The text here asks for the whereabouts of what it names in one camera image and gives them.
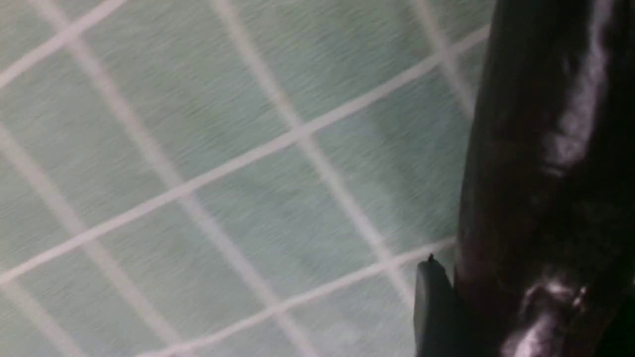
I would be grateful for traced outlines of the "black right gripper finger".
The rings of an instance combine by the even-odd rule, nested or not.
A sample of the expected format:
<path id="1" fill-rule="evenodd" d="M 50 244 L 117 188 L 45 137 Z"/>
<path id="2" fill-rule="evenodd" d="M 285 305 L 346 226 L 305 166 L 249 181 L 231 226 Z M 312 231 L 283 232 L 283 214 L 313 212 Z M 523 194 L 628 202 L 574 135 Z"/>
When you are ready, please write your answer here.
<path id="1" fill-rule="evenodd" d="M 416 357 L 458 357 L 455 298 L 447 273 L 433 254 L 419 262 L 414 300 Z"/>

